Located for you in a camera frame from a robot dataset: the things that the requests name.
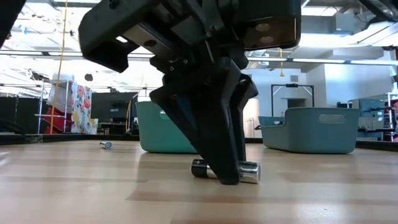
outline ceiling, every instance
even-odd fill
[[[90,10],[99,0],[69,0],[68,9],[65,9],[64,0],[28,0],[17,21],[11,30],[11,39],[7,40],[1,50],[33,50],[39,52],[59,52],[62,49],[63,21],[67,11],[67,23],[65,32],[65,51],[79,52],[78,26],[84,14]],[[366,8],[360,7],[358,0],[301,0],[303,14],[311,16],[333,16],[339,10],[341,14],[354,12],[366,13]],[[339,34],[303,34],[302,42],[298,47],[284,49],[283,57],[302,58],[328,58],[338,46],[314,46],[314,39],[320,39],[322,44],[334,43],[345,35]],[[139,48],[136,52],[149,53]],[[269,49],[256,52],[259,56],[280,57],[280,49]],[[26,77],[27,70],[33,70],[52,78],[59,66],[59,57],[35,58],[35,57],[10,57],[1,56],[0,83],[24,82],[32,83]],[[251,62],[250,67],[275,69],[280,68],[279,62],[270,62],[261,65]],[[284,63],[284,68],[303,68],[303,63]],[[94,74],[94,80],[90,85],[131,85],[131,86],[161,86],[162,74],[147,62],[130,61],[130,67],[122,74],[111,71],[95,63],[70,58],[63,62],[63,71],[68,71],[76,76],[76,79],[84,81],[86,73]]]

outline light wood floor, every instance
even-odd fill
[[[0,146],[0,223],[398,223],[398,154],[302,155],[248,145],[260,185],[196,179],[196,155],[138,142]]]

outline aa battery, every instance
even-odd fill
[[[112,148],[111,142],[102,141],[99,144],[103,149],[111,149]]]
[[[204,159],[194,159],[191,172],[195,177],[217,179],[217,176]],[[239,161],[241,182],[258,184],[261,178],[261,167],[257,162]]]

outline teal storage tub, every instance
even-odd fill
[[[158,153],[197,153],[189,140],[151,101],[136,103],[141,148]]]
[[[291,108],[285,123],[262,126],[264,145],[288,152],[347,154],[355,149],[359,110],[346,108]]]

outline black monitor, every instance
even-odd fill
[[[109,120],[127,118],[127,110],[131,101],[131,114],[134,112],[134,102],[138,93],[93,93],[91,97],[91,118]]]

